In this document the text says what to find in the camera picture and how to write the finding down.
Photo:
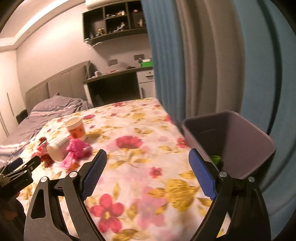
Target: wall shelf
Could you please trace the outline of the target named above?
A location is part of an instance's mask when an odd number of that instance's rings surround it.
[[[125,15],[106,18],[107,14],[117,14],[121,11],[125,11]],[[88,39],[86,43],[90,45],[113,38],[147,33],[143,9],[139,0],[105,4],[84,12],[82,15],[83,38]],[[125,29],[114,32],[121,26],[121,23],[125,24]],[[104,29],[104,35],[96,36],[99,28]]]

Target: pink plastic bag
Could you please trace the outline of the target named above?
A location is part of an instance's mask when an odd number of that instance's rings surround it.
[[[68,154],[61,162],[61,167],[71,169],[73,164],[91,155],[92,147],[80,139],[72,139],[67,147]]]

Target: upholstered headboard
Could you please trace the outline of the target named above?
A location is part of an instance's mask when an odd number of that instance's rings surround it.
[[[86,100],[82,82],[90,77],[90,61],[85,61],[67,68],[35,85],[26,92],[26,108],[28,113],[33,107],[53,97],[56,93],[65,97],[82,98]]]

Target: white wall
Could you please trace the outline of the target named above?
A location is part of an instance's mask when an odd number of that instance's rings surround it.
[[[90,60],[101,73],[139,66],[133,56],[151,55],[147,34],[104,41],[93,49],[83,42],[84,4],[53,18],[33,33],[17,49],[17,71],[24,98],[26,91],[44,79],[83,61]],[[107,61],[118,59],[108,66]]]
[[[0,111],[9,133],[17,126],[16,116],[25,109],[17,77],[16,51],[0,52]],[[14,116],[11,112],[7,93]],[[6,138],[0,125],[0,142]]]

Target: floral bedsheet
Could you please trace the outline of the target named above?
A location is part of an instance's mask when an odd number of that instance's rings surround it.
[[[73,116],[83,117],[93,155],[100,149],[108,155],[105,170],[85,206],[107,241],[190,240],[202,222],[211,200],[206,197],[188,163],[190,148],[170,116],[155,98],[120,102],[50,120],[31,140],[21,157],[28,161],[37,141],[69,133],[63,127]],[[63,178],[69,173],[58,163],[33,171],[34,182],[21,191],[18,200],[28,210],[41,177]],[[61,209],[68,230],[77,236],[64,197]],[[224,220],[219,236],[225,234]]]

